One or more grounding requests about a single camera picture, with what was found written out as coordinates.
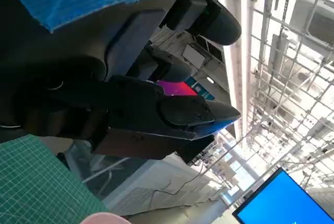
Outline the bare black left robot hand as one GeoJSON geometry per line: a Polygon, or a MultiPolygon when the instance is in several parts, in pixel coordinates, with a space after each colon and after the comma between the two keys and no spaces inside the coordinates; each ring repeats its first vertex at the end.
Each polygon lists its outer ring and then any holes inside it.
{"type": "Polygon", "coordinates": [[[191,68],[151,45],[159,28],[220,45],[241,26],[218,0],[1,0],[1,134],[90,142],[95,154],[192,160],[237,109],[166,93],[191,68]]]}

